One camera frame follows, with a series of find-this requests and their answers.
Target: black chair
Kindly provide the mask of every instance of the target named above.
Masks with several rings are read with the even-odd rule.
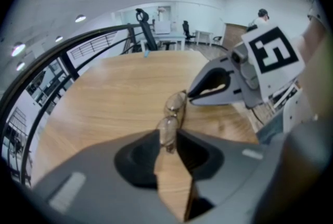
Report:
[[[152,32],[150,30],[150,25],[148,24],[148,19],[149,19],[148,14],[146,12],[144,12],[142,9],[137,8],[136,9],[136,19],[137,19],[137,21],[139,21],[139,24],[144,33],[144,36],[147,41],[148,49],[150,51],[157,51],[158,47],[157,47],[154,37],[152,36]]]
[[[183,30],[184,30],[184,34],[186,36],[187,43],[189,43],[192,38],[195,38],[195,36],[189,34],[189,26],[188,26],[188,22],[186,20],[184,20],[184,23],[183,23]]]
[[[221,44],[221,39],[222,39],[222,36],[216,36],[213,38],[213,41],[214,43],[220,45]]]
[[[165,45],[165,50],[168,51],[171,44],[176,44],[176,42],[163,42],[163,45]]]

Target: white wall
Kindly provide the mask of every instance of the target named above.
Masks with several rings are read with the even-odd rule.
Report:
[[[183,22],[188,21],[190,33],[195,30],[212,32],[213,36],[223,36],[225,32],[224,3],[220,1],[220,7],[211,5],[189,3],[189,2],[160,2],[136,5],[133,7],[119,10],[123,23],[136,24],[135,14],[136,8],[142,8],[149,15],[149,23],[152,18],[156,19],[156,10],[158,6],[171,8],[169,13],[165,15],[166,20],[171,20],[171,26],[177,32],[183,33]],[[141,28],[135,28],[135,32],[141,32]],[[206,38],[201,37],[200,41],[206,42]]]
[[[304,0],[226,0],[225,21],[248,26],[264,8],[270,22],[277,24],[288,36],[300,35],[309,24],[307,14],[310,4]]]

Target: wooden table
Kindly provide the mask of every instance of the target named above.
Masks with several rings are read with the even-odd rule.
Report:
[[[200,52],[160,51],[101,59],[59,101],[41,134],[32,170],[34,185],[63,161],[93,144],[152,130],[165,101],[188,89],[207,63]],[[188,103],[185,129],[258,143],[241,105],[195,107]],[[191,177],[177,153],[161,151],[155,165],[159,195],[183,219]]]
[[[199,40],[200,40],[200,35],[206,35],[206,44],[208,43],[207,41],[209,41],[209,46],[212,46],[212,32],[209,31],[202,31],[202,30],[196,30],[196,40],[197,40],[197,45],[199,44]]]

